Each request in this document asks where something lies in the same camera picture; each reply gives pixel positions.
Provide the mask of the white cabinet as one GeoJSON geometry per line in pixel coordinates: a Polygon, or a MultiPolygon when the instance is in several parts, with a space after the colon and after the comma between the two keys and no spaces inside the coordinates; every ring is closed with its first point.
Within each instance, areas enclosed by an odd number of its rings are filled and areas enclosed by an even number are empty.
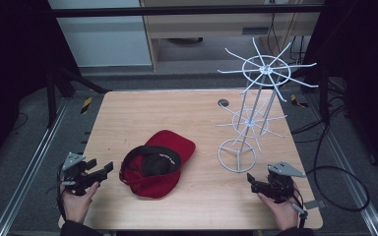
{"type": "MultiPolygon", "coordinates": [[[[53,10],[140,7],[139,0],[48,0],[53,10]]],[[[143,18],[58,18],[80,68],[151,66],[143,18]]]]}

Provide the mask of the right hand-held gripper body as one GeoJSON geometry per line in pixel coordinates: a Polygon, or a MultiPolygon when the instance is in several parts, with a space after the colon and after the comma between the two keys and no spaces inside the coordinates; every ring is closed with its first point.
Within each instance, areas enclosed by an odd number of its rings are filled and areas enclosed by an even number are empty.
{"type": "Polygon", "coordinates": [[[272,199],[276,204],[283,203],[293,197],[293,177],[306,177],[304,172],[299,171],[285,161],[269,165],[268,171],[268,182],[257,181],[255,184],[265,184],[266,191],[263,195],[272,199]]]}

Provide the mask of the light wooden desk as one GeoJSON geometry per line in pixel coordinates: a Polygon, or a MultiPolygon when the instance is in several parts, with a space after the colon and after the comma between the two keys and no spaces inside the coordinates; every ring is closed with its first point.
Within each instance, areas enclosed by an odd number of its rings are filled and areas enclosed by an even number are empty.
{"type": "MultiPolygon", "coordinates": [[[[143,7],[320,4],[324,0],[139,0],[143,7]]],[[[145,16],[151,59],[160,69],[163,43],[168,39],[255,37],[267,53],[279,53],[294,36],[310,36],[320,14],[264,13],[145,16]]]]}

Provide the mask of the red baseball cap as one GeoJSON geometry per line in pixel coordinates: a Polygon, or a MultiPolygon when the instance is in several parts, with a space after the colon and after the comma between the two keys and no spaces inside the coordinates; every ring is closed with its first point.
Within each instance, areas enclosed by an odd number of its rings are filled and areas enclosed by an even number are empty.
{"type": "Polygon", "coordinates": [[[127,153],[119,179],[139,197],[162,198],[177,185],[181,169],[195,148],[192,141],[174,132],[158,131],[144,145],[127,153]]]}

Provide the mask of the black curtain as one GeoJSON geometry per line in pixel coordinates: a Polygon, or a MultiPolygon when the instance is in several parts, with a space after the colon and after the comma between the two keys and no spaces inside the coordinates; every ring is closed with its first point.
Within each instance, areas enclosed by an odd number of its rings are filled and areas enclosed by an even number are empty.
{"type": "Polygon", "coordinates": [[[46,69],[79,74],[49,0],[0,0],[0,147],[19,116],[19,103],[46,86],[46,69]]]}
{"type": "Polygon", "coordinates": [[[305,60],[346,80],[346,103],[378,161],[378,0],[324,0],[305,60]]]}

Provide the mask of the black metal stand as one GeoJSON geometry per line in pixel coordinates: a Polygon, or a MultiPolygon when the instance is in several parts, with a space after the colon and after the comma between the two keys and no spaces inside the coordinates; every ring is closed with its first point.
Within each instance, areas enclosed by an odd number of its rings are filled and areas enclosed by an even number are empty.
{"type": "Polygon", "coordinates": [[[100,87],[91,81],[86,80],[79,73],[75,73],[61,66],[49,66],[46,69],[45,80],[48,105],[48,128],[51,128],[55,124],[57,118],[56,89],[61,92],[63,97],[72,97],[75,94],[75,89],[71,85],[71,81],[74,81],[97,93],[108,92],[107,88],[100,87]]]}

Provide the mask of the black horizontal frame bar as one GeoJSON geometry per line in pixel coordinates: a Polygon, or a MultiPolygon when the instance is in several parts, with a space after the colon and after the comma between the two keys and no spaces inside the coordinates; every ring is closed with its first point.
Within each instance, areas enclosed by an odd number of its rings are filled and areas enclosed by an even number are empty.
{"type": "Polygon", "coordinates": [[[133,17],[210,14],[314,13],[321,12],[325,8],[325,4],[167,6],[135,8],[57,9],[51,10],[50,14],[56,18],[133,17]]]}

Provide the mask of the grey flat tag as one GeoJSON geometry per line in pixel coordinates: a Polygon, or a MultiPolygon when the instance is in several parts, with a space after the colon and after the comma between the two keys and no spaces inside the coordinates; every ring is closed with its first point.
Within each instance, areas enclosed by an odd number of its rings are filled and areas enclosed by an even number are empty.
{"type": "Polygon", "coordinates": [[[312,209],[312,208],[323,208],[323,207],[326,207],[327,204],[325,201],[321,200],[314,200],[314,201],[310,201],[310,202],[306,202],[304,204],[304,206],[307,208],[307,209],[312,209]]]}

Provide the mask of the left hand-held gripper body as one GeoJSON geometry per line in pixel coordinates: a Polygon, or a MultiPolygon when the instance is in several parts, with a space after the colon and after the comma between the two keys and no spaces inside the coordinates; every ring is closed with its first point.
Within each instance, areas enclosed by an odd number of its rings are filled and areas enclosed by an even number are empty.
{"type": "Polygon", "coordinates": [[[95,172],[88,173],[86,169],[85,157],[83,155],[69,152],[66,160],[61,166],[62,180],[61,185],[68,190],[74,191],[76,196],[86,193],[94,182],[101,183],[106,179],[96,179],[95,172]]]}

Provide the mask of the aluminium floor rail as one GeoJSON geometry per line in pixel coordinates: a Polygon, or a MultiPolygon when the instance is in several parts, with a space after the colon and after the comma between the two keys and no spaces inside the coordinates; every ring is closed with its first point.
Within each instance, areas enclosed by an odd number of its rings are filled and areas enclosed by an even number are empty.
{"type": "Polygon", "coordinates": [[[53,124],[45,130],[43,137],[38,144],[31,161],[24,172],[14,194],[7,203],[3,213],[0,216],[0,236],[7,236],[18,212],[31,188],[32,182],[43,162],[50,145],[60,127],[60,124],[66,114],[66,109],[70,101],[62,98],[60,105],[56,110],[56,117],[53,124]]]}
{"type": "Polygon", "coordinates": [[[355,204],[355,208],[352,208],[351,206],[349,208],[346,208],[345,206],[343,206],[342,210],[360,213],[371,236],[378,236],[378,212],[371,202],[371,197],[369,195],[367,187],[354,173],[351,165],[346,159],[345,153],[343,152],[339,141],[335,137],[334,133],[330,130],[330,126],[326,124],[326,122],[329,121],[329,118],[324,119],[319,113],[318,99],[314,95],[310,94],[306,94],[305,98],[309,102],[309,107],[312,110],[313,114],[318,119],[317,127],[322,131],[322,135],[319,139],[318,148],[313,161],[312,174],[315,180],[315,185],[318,185],[318,170],[325,168],[339,171],[343,176],[347,189],[351,194],[352,200],[355,204]],[[328,149],[331,152],[332,158],[336,163],[335,166],[323,167],[318,165],[320,148],[322,143],[324,142],[326,142],[328,145],[328,149]]]}

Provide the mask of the person's left hand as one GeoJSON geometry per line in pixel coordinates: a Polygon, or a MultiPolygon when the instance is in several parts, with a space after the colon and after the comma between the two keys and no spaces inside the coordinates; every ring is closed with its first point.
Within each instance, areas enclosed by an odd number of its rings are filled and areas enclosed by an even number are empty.
{"type": "Polygon", "coordinates": [[[70,190],[66,190],[64,186],[61,186],[61,200],[65,211],[65,219],[83,224],[98,188],[99,183],[94,182],[87,188],[84,195],[76,196],[70,190]]]}

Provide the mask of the person's right hand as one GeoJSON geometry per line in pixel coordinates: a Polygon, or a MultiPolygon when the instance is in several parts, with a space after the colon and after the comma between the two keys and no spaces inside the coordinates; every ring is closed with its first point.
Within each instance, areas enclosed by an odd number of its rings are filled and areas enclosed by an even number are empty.
{"type": "Polygon", "coordinates": [[[295,199],[276,204],[272,199],[266,197],[262,193],[257,194],[260,201],[266,205],[274,216],[277,227],[280,231],[288,230],[297,227],[299,223],[298,211],[292,206],[295,204],[295,199]]]}

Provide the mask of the yellow black striped tape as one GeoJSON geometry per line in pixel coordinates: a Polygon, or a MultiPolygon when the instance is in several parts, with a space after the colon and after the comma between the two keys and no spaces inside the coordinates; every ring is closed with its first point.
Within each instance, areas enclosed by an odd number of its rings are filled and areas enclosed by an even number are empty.
{"type": "Polygon", "coordinates": [[[308,107],[308,104],[306,102],[299,102],[297,97],[294,94],[292,94],[290,96],[290,103],[294,106],[298,106],[298,107],[302,107],[302,108],[308,107]]]}
{"type": "Polygon", "coordinates": [[[85,99],[85,101],[84,101],[84,103],[83,103],[83,106],[82,106],[82,108],[81,108],[81,111],[80,111],[81,114],[86,114],[86,113],[87,113],[87,111],[88,111],[88,109],[89,109],[89,107],[90,107],[90,104],[91,104],[92,100],[93,100],[92,97],[87,97],[87,98],[85,99]]]}

